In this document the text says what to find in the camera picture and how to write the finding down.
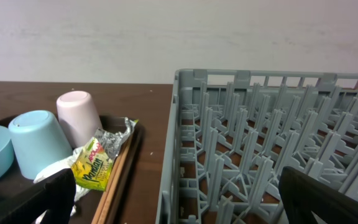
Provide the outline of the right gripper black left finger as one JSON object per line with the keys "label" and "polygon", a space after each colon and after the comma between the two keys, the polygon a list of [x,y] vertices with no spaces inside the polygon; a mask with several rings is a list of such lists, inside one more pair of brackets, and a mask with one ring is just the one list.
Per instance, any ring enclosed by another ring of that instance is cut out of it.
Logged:
{"label": "right gripper black left finger", "polygon": [[68,223],[74,206],[76,182],[70,168],[36,183],[26,191],[0,203],[0,224]]}

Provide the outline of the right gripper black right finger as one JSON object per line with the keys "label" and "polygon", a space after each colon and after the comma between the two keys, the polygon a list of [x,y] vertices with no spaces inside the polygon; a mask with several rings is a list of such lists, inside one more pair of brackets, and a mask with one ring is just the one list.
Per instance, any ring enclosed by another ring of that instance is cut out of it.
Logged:
{"label": "right gripper black right finger", "polygon": [[358,224],[358,202],[318,180],[286,166],[279,180],[279,192],[290,223]]}

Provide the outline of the white napkin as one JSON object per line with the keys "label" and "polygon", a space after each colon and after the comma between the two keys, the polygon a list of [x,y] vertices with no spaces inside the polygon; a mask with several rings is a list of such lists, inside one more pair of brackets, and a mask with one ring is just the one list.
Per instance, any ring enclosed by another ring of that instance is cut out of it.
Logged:
{"label": "white napkin", "polygon": [[[47,177],[50,177],[57,172],[60,172],[63,169],[69,169],[77,160],[80,153],[82,152],[82,148],[78,147],[73,150],[73,154],[71,156],[68,156],[60,161],[54,162],[53,164],[48,165],[46,168],[41,170],[34,179],[33,183],[36,184]],[[80,187],[78,184],[76,184],[76,192],[74,197],[74,202],[79,201],[80,198],[85,196],[90,189],[86,189],[84,187]]]}

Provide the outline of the yellow green snack wrapper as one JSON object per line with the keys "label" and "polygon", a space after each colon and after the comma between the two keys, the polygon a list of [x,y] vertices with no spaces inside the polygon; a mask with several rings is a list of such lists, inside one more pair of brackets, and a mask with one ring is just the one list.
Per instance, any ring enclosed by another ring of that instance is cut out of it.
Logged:
{"label": "yellow green snack wrapper", "polygon": [[137,123],[138,120],[125,117],[124,132],[112,133],[101,128],[96,130],[71,166],[77,185],[91,190],[106,190],[114,161]]}

